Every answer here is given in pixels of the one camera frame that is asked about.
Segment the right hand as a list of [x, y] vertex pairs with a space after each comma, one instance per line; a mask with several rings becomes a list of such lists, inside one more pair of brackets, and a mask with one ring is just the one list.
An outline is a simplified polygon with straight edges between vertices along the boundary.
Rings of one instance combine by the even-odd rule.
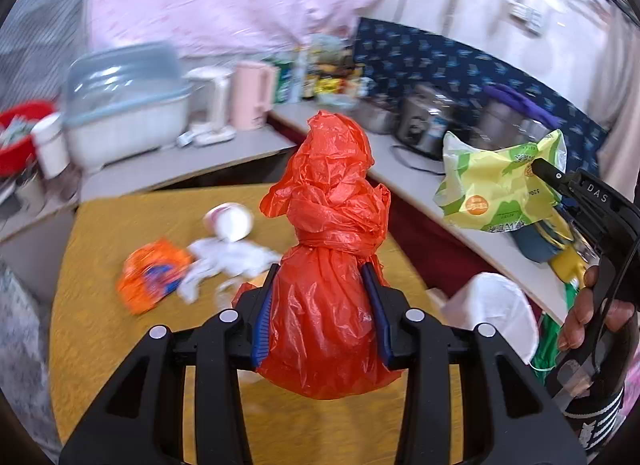
[[[578, 293], [575, 303], [568, 311], [565, 322], [558, 337], [559, 351], [578, 348], [585, 341], [585, 329], [594, 314], [593, 286], [597, 284], [599, 267], [590, 267], [585, 275], [585, 287]], [[605, 325], [609, 331], [619, 331], [636, 313], [632, 303], [614, 300]]]

